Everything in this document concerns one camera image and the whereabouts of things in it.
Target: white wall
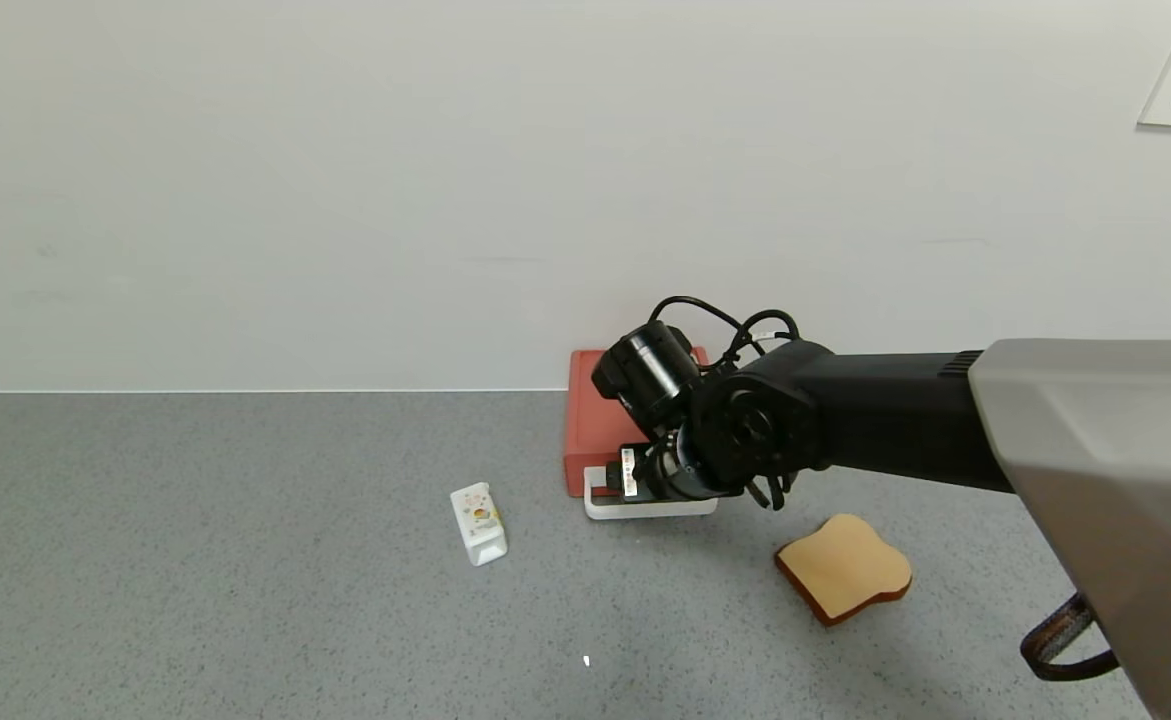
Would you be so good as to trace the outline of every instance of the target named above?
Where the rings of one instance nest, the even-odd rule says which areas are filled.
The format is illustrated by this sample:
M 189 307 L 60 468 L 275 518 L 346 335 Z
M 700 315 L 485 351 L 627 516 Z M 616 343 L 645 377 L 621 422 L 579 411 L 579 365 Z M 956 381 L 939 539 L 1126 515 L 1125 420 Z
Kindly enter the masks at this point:
M 0 0 L 0 389 L 561 388 L 673 292 L 840 351 L 1171 337 L 1170 46 L 1157 1 Z

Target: toy bread slice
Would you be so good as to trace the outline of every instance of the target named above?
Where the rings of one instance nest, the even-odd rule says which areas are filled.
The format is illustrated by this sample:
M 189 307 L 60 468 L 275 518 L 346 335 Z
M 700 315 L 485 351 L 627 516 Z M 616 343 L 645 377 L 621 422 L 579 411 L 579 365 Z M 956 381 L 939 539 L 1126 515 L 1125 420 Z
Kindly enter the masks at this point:
M 821 529 L 776 551 L 776 567 L 824 625 L 837 625 L 864 606 L 905 597 L 909 560 L 869 523 L 835 515 Z

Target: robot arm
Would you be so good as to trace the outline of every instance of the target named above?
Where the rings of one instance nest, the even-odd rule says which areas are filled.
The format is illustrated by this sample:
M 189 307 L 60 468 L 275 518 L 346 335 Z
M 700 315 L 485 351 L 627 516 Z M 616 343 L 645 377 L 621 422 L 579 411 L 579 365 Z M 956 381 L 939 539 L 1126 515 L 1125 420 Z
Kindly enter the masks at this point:
M 1171 341 L 849 356 L 792 336 L 700 368 L 652 320 L 603 356 L 595 386 L 652 439 L 634 471 L 650 496 L 762 498 L 763 476 L 780 506 L 792 473 L 833 465 L 1015 492 L 1142 701 L 1171 716 Z

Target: black cable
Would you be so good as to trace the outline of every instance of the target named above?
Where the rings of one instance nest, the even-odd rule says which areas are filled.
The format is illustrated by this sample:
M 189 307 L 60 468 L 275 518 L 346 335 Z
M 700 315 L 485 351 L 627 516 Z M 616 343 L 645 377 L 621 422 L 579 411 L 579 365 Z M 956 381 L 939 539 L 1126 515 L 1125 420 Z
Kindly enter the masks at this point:
M 794 322 L 794 318 L 790 317 L 789 313 L 785 313 L 782 310 L 759 310 L 758 313 L 749 315 L 749 318 L 745 320 L 745 322 L 737 328 L 737 336 L 732 338 L 732 342 L 727 345 L 727 352 L 723 356 L 726 357 L 735 354 L 741 347 L 745 345 L 758 345 L 758 341 L 754 341 L 754 336 L 749 332 L 749 329 L 759 323 L 762 323 L 763 320 L 767 318 L 781 320 L 781 322 L 785 323 L 786 334 L 789 336 L 787 340 L 799 340 L 801 337 L 799 334 L 799 324 Z
M 690 296 L 690 295 L 674 295 L 674 296 L 666 297 L 666 299 L 662 300 L 662 302 L 658 302 L 658 304 L 653 308 L 652 315 L 648 316 L 648 322 L 650 323 L 650 322 L 652 322 L 652 320 L 658 318 L 660 316 L 660 311 L 664 310 L 664 309 L 666 309 L 666 307 L 669 307 L 669 306 L 693 306 L 693 307 L 700 307 L 700 309 L 704 310 L 705 313 L 708 313 L 710 315 L 713 315 L 717 318 L 721 320 L 723 322 L 727 323 L 728 325 L 735 328 L 737 329 L 737 334 L 740 332 L 740 329 L 742 327 L 740 320 L 732 318 L 731 315 L 728 315 L 727 313 L 723 313 L 723 310 L 719 310 L 718 307 L 713 307 L 713 306 L 708 304 L 708 302 L 705 302 L 704 300 L 700 300 L 699 297 L 693 297 L 693 296 Z M 799 332 L 797 328 L 795 328 L 794 329 L 794 334 L 797 334 L 797 332 Z M 762 345 L 759 345 L 758 341 L 754 341 L 753 337 L 749 338 L 749 342 L 746 343 L 746 345 L 754 347 L 754 350 L 758 351 L 759 355 L 765 355 L 765 352 L 767 352 L 767 351 L 763 350 Z M 721 359 L 718 361 L 718 363 L 714 363 L 714 365 L 718 365 L 719 363 L 723 363 L 723 361 Z

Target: speckled countertop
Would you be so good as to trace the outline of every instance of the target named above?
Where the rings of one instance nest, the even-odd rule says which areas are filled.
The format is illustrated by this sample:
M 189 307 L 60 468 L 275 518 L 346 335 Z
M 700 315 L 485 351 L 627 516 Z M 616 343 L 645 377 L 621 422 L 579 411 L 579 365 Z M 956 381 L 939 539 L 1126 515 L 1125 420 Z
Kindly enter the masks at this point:
M 828 471 L 780 514 L 594 523 L 562 416 L 559 393 L 0 396 L 0 719 L 1146 716 L 1122 674 L 1021 664 L 1070 589 L 1015 498 Z M 479 569 L 448 508 L 475 480 L 509 536 Z M 835 512 L 915 584 L 823 629 L 772 553 Z

